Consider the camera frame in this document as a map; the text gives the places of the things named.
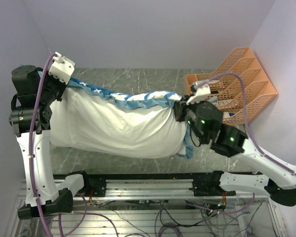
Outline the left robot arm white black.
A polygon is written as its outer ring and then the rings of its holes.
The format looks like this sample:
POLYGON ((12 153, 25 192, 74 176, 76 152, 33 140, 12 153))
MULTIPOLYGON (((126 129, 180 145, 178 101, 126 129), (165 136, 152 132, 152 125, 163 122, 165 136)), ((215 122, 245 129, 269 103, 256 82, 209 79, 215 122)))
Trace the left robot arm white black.
POLYGON ((21 220, 70 213, 74 196, 90 192, 86 172, 70 173, 56 185, 51 167, 50 105, 55 100, 61 101, 73 72, 74 65, 65 63, 48 70, 25 65, 11 72, 17 93, 11 101, 9 123, 21 149, 26 172, 26 200, 18 209, 21 220))

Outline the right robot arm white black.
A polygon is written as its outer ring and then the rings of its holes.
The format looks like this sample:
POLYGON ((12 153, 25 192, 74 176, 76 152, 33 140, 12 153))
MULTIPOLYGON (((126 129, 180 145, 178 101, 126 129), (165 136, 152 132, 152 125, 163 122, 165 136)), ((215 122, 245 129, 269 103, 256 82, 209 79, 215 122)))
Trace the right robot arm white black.
POLYGON ((187 97, 174 103, 175 119, 186 122, 199 144, 228 158, 244 161, 259 174, 236 174, 213 171, 204 181, 195 181, 196 195, 213 196, 236 191, 268 195, 284 206, 296 205, 296 166, 256 146, 240 129, 224 124, 223 112, 210 102, 187 104, 187 97))

